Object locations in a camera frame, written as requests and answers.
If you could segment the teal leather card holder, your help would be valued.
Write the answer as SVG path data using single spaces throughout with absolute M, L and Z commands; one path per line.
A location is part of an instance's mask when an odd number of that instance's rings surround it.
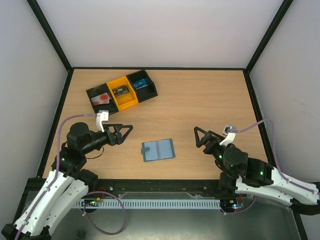
M 144 162 L 153 162 L 176 157 L 173 139 L 148 141 L 141 144 L 141 154 Z

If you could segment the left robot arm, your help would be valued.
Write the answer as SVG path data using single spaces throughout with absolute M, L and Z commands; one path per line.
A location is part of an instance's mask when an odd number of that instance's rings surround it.
M 120 145 L 133 130 L 132 125 L 102 124 L 99 131 L 84 122 L 74 123 L 58 153 L 47 179 L 29 207 L 1 233 L 7 240 L 49 240 L 73 206 L 94 190 L 98 176 L 84 169 L 86 154 L 105 145 Z

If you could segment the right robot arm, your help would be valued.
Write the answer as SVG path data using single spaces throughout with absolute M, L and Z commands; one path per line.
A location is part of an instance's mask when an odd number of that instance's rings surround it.
M 226 125 L 222 135 L 194 128 L 195 145 L 214 157 L 221 170 L 218 191 L 224 195 L 251 195 L 278 202 L 294 212 L 313 216 L 320 213 L 320 184 L 307 183 L 282 173 L 276 166 L 240 150 L 233 143 L 239 133 Z

